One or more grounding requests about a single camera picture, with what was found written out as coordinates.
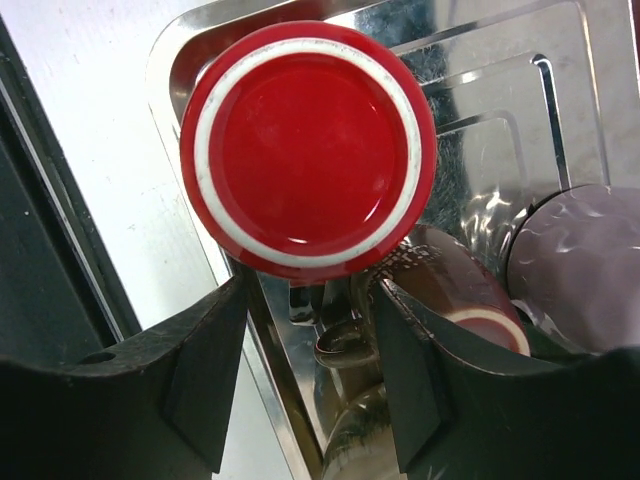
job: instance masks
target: white surface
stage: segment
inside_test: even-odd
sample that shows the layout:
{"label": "white surface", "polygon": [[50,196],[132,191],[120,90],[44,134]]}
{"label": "white surface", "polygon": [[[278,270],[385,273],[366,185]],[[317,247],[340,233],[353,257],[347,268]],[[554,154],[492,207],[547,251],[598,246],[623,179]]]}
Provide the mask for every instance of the white surface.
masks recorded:
{"label": "white surface", "polygon": [[[291,255],[271,248],[252,237],[231,218],[231,215],[224,208],[211,176],[209,162],[211,129],[224,99],[242,78],[260,65],[294,53],[329,55],[359,67],[389,95],[400,116],[407,137],[407,173],[398,202],[393,210],[382,225],[360,243],[329,255]],[[418,121],[407,95],[396,79],[380,63],[356,48],[334,40],[316,37],[290,38],[254,50],[238,60],[220,77],[205,100],[198,118],[194,157],[198,187],[209,213],[236,244],[276,265],[292,268],[321,268],[341,265],[374,249],[398,226],[416,193],[422,164],[422,144]]]}
{"label": "white surface", "polygon": [[[0,13],[143,327],[215,286],[145,92],[153,42],[173,18],[204,3],[0,0]],[[216,478],[291,478],[244,358]]]}

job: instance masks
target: white ring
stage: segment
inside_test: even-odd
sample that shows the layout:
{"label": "white ring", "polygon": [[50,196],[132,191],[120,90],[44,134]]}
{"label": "white ring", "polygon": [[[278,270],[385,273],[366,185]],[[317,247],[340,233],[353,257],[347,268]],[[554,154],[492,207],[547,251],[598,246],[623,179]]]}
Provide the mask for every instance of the white ring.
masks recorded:
{"label": "white ring", "polygon": [[518,326],[518,324],[511,320],[504,313],[499,313],[488,308],[476,307],[452,312],[449,315],[445,315],[445,318],[453,323],[459,323],[470,318],[481,318],[483,320],[495,322],[504,327],[515,339],[516,348],[518,349],[517,353],[531,356],[531,350],[529,347],[527,336]]}
{"label": "white ring", "polygon": [[[271,248],[245,232],[226,211],[211,178],[209,143],[213,122],[231,89],[245,75],[260,65],[296,53],[319,53],[356,65],[389,95],[395,105],[407,135],[407,175],[398,202],[382,225],[369,237],[338,253],[318,256],[291,255]],[[343,43],[323,38],[294,38],[265,45],[244,56],[220,77],[209,92],[198,122],[194,140],[194,162],[198,187],[209,213],[222,230],[239,246],[264,260],[293,268],[321,268],[339,265],[375,248],[400,223],[415,195],[420,178],[422,145],[413,107],[395,78],[369,55]]]}

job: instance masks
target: red and white mug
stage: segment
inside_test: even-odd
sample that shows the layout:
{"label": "red and white mug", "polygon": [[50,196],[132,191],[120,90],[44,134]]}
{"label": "red and white mug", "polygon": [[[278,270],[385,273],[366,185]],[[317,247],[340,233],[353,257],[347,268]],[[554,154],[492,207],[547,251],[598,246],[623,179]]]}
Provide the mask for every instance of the red and white mug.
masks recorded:
{"label": "red and white mug", "polygon": [[433,117],[388,49],[354,30],[258,30],[208,67],[180,137],[188,197],[234,258],[299,285],[360,271],[431,193]]}

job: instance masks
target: stainless steel tray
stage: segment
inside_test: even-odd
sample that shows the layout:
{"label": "stainless steel tray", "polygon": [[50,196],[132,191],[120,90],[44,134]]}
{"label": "stainless steel tray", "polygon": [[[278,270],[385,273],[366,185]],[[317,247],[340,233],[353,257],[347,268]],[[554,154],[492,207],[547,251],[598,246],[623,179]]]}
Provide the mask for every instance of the stainless steel tray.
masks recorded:
{"label": "stainless steel tray", "polygon": [[[439,142],[422,221],[455,235],[499,276],[531,205],[579,184],[640,184],[628,0],[220,0],[187,12],[158,38],[147,71],[151,110],[180,182],[180,119],[198,76],[243,35],[298,19],[360,30],[410,67]],[[224,255],[191,213],[221,283],[229,276]],[[294,477],[316,479],[337,414],[376,373],[346,379],[318,366],[318,331],[288,321],[287,283],[258,278],[245,355]]]}

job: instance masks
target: red circle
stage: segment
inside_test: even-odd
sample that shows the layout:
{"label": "red circle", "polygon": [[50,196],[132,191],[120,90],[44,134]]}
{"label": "red circle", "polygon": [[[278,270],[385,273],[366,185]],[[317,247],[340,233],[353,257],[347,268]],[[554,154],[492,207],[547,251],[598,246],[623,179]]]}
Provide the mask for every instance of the red circle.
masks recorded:
{"label": "red circle", "polygon": [[[341,265],[293,268],[243,249],[204,202],[194,165],[195,131],[211,89],[238,60],[279,40],[325,38],[375,59],[407,95],[420,130],[418,188],[396,228]],[[297,282],[324,281],[381,260],[422,213],[435,174],[435,128],[427,101],[404,64],[354,30],[323,22],[274,25],[223,52],[197,84],[180,137],[187,194],[214,239],[240,261]],[[212,180],[229,215],[254,239],[298,256],[353,247],[377,230],[398,200],[407,169],[406,134],[387,93],[358,67],[320,54],[274,59],[243,77],[224,99],[210,144]]]}
{"label": "red circle", "polygon": [[402,121],[382,87],[344,60],[269,61],[235,85],[216,120],[209,158],[221,203],[271,248],[346,250],[398,201],[407,170]]}

